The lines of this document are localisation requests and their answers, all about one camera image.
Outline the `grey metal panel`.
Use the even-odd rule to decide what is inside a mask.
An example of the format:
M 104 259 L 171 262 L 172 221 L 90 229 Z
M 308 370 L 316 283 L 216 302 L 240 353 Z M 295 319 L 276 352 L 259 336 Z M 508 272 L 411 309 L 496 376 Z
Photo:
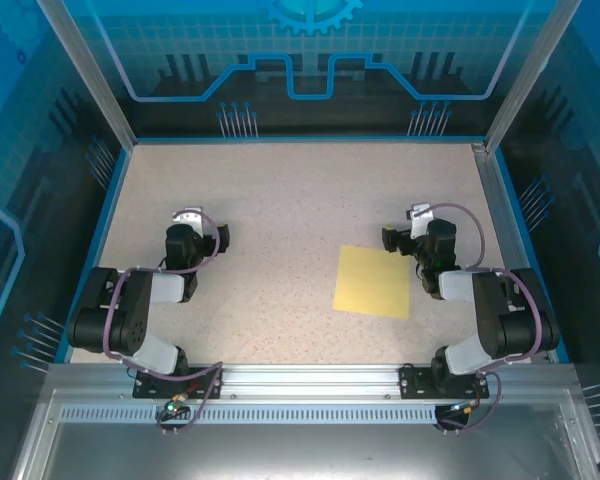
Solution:
M 600 480 L 585 410 L 499 406 L 467 432 L 413 424 L 67 424 L 39 406 L 7 480 Z

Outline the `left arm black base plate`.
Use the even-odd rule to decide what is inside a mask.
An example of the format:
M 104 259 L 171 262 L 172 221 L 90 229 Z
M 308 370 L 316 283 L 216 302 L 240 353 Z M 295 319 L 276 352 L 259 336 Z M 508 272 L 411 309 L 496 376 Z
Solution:
M 138 372 L 132 396 L 136 399 L 167 400 L 178 394 L 185 394 L 188 399 L 202 400 L 207 390 L 211 389 L 209 398 L 219 399 L 222 374 L 223 372 L 211 371 L 193 380 L 174 382 Z

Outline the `aluminium frame post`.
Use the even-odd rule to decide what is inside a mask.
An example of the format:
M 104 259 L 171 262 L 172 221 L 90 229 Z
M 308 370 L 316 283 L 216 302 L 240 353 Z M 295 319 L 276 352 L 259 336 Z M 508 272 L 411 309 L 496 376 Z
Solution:
M 125 150 L 132 151 L 137 143 L 135 134 L 64 2 L 62 0 L 36 0 L 36 2 L 117 140 Z
M 582 0 L 556 0 L 511 89 L 506 95 L 485 137 L 485 153 L 495 151 L 513 124 L 537 79 L 545 69 Z

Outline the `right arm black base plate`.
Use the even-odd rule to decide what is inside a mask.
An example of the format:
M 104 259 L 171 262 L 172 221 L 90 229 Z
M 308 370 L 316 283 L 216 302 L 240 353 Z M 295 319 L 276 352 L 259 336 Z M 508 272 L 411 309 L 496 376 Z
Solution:
M 406 399 L 488 399 L 489 387 L 474 374 L 452 375 L 447 369 L 431 365 L 404 364 L 398 369 L 400 396 Z

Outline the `blue table edge strip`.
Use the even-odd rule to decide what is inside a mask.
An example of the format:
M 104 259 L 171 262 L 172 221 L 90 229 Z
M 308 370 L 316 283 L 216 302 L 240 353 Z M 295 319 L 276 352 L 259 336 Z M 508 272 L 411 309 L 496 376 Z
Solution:
M 500 148 L 497 148 L 495 151 L 495 159 L 496 159 L 496 162 L 498 165 L 499 173 L 502 177 L 503 185 L 507 192 L 509 202 L 511 204 L 511 209 L 512 209 L 512 212 L 513 212 L 513 215 L 515 218 L 516 227 L 518 229 L 519 236 L 520 236 L 521 248 L 522 248 L 522 251 L 524 252 L 524 258 L 527 261 L 527 263 L 529 264 L 529 266 L 538 275 L 540 284 L 541 284 L 543 291 L 547 297 L 547 300 L 549 301 L 549 305 L 550 305 L 550 307 L 553 307 L 553 304 L 551 302 L 551 298 L 549 295 L 549 291 L 547 289 L 546 282 L 542 275 L 540 265 L 538 263 L 538 259 L 537 259 L 532 241 L 531 241 L 531 236 L 530 236 L 529 230 L 527 228 L 527 225 L 526 225 L 524 217 L 523 217 L 522 207 L 520 206 L 520 202 L 518 200 L 518 194 L 515 191 L 514 184 L 511 179 L 511 175 L 509 173 L 504 155 Z
M 84 267 L 76 287 L 74 298 L 69 308 L 65 329 L 63 331 L 59 346 L 56 349 L 54 357 L 55 363 L 67 363 L 71 360 L 73 348 L 69 345 L 67 340 L 69 321 L 71 320 L 78 306 L 80 296 L 89 276 L 89 272 L 94 266 L 99 264 L 131 155 L 132 150 L 122 149 L 116 161 L 109 187 L 104 197 L 98 221 L 86 255 Z

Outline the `aluminium mounting rail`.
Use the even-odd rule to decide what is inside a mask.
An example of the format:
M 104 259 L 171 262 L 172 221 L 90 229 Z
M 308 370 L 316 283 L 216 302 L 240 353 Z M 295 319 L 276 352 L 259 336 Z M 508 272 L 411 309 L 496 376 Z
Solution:
M 570 364 L 518 363 L 496 370 L 508 402 L 552 402 L 580 393 Z M 419 374 L 399 365 L 229 365 L 223 369 L 224 402 L 397 401 Z M 127 400 L 132 379 L 114 364 L 57 364 L 50 367 L 43 394 L 74 402 Z

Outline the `yellow paper sheet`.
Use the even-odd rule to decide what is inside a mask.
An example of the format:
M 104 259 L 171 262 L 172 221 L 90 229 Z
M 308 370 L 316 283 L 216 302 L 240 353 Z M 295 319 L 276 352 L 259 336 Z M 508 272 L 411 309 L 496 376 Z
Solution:
M 333 309 L 406 320 L 411 260 L 381 249 L 342 245 Z

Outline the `aluminium side rail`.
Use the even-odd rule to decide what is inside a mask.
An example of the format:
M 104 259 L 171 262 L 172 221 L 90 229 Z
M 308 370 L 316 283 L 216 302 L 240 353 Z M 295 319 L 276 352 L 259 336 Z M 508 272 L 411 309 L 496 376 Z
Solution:
M 495 155 L 488 156 L 482 143 L 475 142 L 471 148 L 504 265 L 509 269 L 530 267 L 524 258 L 519 232 Z

